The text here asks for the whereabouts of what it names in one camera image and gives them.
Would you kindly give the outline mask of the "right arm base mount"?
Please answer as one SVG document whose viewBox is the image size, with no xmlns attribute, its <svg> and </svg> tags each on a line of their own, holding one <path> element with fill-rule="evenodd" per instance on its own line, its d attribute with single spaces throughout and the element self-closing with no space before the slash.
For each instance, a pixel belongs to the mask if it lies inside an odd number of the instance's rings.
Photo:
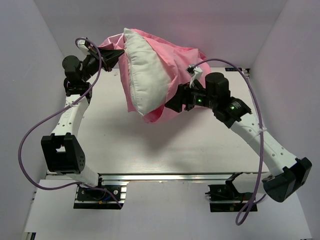
<svg viewBox="0 0 320 240">
<path fill-rule="evenodd" d="M 223 184 L 210 184 L 205 196 L 209 200 L 211 213 L 238 213 L 249 202 L 252 192 L 239 192 L 233 181 L 241 174 L 234 173 Z"/>
</svg>

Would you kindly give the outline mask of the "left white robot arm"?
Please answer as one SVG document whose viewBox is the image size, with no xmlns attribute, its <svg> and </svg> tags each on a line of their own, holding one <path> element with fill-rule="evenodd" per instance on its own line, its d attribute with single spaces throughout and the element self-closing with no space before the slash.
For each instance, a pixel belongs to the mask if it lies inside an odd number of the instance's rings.
<svg viewBox="0 0 320 240">
<path fill-rule="evenodd" d="M 62 61 L 65 79 L 66 111 L 62 113 L 50 135 L 43 136 L 41 147 L 48 170 L 66 175 L 81 184 L 89 185 L 88 193 L 99 200 L 105 196 L 106 187 L 99 183 L 99 174 L 86 165 L 85 153 L 77 136 L 85 111 L 93 96 L 89 79 L 98 71 L 110 72 L 124 54 L 122 49 L 100 49 L 97 53 L 90 48 L 84 60 L 74 55 Z"/>
</svg>

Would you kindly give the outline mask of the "right blue corner label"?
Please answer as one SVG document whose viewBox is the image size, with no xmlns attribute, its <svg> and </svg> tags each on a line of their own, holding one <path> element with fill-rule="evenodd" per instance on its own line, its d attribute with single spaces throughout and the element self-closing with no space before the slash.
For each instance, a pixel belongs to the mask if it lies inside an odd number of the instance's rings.
<svg viewBox="0 0 320 240">
<path fill-rule="evenodd" d="M 226 72 L 242 72 L 242 68 L 241 67 L 225 67 L 224 68 Z"/>
</svg>

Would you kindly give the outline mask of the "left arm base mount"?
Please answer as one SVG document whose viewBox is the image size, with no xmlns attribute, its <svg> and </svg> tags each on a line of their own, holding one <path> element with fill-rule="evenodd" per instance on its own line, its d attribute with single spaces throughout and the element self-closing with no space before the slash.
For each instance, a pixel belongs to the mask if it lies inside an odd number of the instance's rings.
<svg viewBox="0 0 320 240">
<path fill-rule="evenodd" d="M 128 181 L 103 180 L 102 189 L 108 190 L 119 202 L 124 205 L 127 193 Z M 105 191 L 94 190 L 92 188 L 78 186 L 76 189 L 73 208 L 79 210 L 120 210 L 121 207 Z"/>
</svg>

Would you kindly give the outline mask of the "white pillow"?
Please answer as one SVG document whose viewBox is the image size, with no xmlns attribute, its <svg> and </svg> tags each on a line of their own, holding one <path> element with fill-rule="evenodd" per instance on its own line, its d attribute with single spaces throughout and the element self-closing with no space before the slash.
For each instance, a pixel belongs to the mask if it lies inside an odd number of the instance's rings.
<svg viewBox="0 0 320 240">
<path fill-rule="evenodd" d="M 129 28 L 123 30 L 123 35 L 130 98 L 144 117 L 165 103 L 172 80 L 164 62 L 144 37 Z"/>
</svg>

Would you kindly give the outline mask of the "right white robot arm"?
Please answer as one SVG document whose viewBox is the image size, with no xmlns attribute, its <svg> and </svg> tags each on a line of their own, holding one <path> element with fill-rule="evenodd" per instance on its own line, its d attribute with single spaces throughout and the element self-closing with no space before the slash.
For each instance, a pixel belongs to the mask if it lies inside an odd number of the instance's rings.
<svg viewBox="0 0 320 240">
<path fill-rule="evenodd" d="M 262 129 L 251 108 L 231 96 L 229 80 L 222 73 L 207 74 L 205 85 L 195 77 L 191 82 L 179 84 L 175 95 L 165 103 L 166 108 L 177 113 L 190 111 L 195 106 L 211 109 L 217 120 L 262 157 L 269 173 L 261 178 L 260 193 L 282 203 L 305 184 L 312 168 L 311 161 L 306 157 L 299 159 Z"/>
</svg>

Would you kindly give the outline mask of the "pink pillowcase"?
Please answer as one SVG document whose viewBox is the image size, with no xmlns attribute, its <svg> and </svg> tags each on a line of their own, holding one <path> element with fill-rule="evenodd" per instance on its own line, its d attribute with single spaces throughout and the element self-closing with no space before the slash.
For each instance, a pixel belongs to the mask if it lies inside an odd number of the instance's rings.
<svg viewBox="0 0 320 240">
<path fill-rule="evenodd" d="M 164 104 L 148 113 L 146 116 L 141 116 L 136 111 L 131 100 L 128 61 L 125 54 L 124 31 L 120 34 L 106 38 L 102 44 L 99 45 L 99 47 L 105 50 L 124 50 L 124 54 L 118 60 L 118 66 L 120 81 L 126 98 L 127 111 L 137 113 L 140 117 L 142 117 L 143 121 L 148 124 L 167 122 L 177 117 L 178 113 L 165 107 L 165 103 L 175 95 L 178 85 L 186 84 L 191 80 L 191 76 L 186 71 L 187 67 L 191 64 L 196 64 L 202 60 L 205 60 L 206 56 L 197 48 L 178 46 L 142 30 L 134 28 L 129 29 L 136 31 L 147 40 L 147 42 L 163 61 L 164 68 L 171 77 L 171 83 L 169 85 Z"/>
</svg>

